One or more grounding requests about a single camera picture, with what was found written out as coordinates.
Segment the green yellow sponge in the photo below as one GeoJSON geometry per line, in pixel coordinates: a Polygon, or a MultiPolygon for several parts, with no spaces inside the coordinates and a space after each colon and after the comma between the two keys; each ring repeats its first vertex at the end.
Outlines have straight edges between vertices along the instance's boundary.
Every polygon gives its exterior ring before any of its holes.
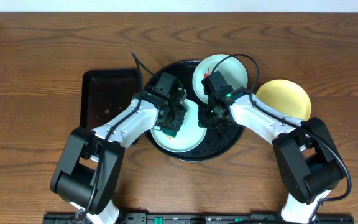
{"type": "Polygon", "coordinates": [[[167,128],[163,128],[162,132],[166,135],[166,137],[168,139],[173,139],[176,137],[177,135],[177,131],[171,130],[171,129],[167,129],[167,128]]]}

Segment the light blue plate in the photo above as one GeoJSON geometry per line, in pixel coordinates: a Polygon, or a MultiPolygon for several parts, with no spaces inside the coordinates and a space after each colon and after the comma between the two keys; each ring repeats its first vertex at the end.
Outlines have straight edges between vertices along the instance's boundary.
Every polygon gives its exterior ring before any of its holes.
{"type": "Polygon", "coordinates": [[[163,149],[182,153],[194,149],[206,136],[207,129],[198,126],[198,105],[189,99],[185,99],[183,106],[186,108],[184,122],[175,136],[170,136],[158,126],[151,130],[154,141],[163,149]]]}

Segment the yellow plate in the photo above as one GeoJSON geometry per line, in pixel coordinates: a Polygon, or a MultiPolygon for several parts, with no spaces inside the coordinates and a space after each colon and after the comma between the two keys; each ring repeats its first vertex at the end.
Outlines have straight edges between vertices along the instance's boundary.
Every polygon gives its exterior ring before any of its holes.
{"type": "Polygon", "coordinates": [[[311,115],[311,100],[298,84],[289,80],[271,80],[263,84],[256,93],[259,100],[277,111],[308,120],[311,115]]]}

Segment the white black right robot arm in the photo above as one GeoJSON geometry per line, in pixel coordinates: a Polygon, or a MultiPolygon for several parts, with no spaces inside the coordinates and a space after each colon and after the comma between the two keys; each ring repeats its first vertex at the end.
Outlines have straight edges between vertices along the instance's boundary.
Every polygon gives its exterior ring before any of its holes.
{"type": "Polygon", "coordinates": [[[224,122],[250,129],[273,147],[288,198],[281,217],[291,223],[311,223],[319,206],[334,199],[329,193],[342,179],[351,181],[323,121],[287,116],[244,90],[212,93],[198,113],[200,126],[224,122]]]}

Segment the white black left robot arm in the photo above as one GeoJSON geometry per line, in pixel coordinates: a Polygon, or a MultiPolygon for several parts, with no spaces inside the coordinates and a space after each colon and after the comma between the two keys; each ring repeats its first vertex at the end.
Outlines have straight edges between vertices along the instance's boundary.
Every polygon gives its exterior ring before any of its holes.
{"type": "Polygon", "coordinates": [[[185,98],[141,91],[106,124],[92,130],[77,127],[70,133],[50,190],[76,207],[74,223],[116,223],[119,210],[111,199],[126,149],[155,126],[179,131],[185,98]]]}

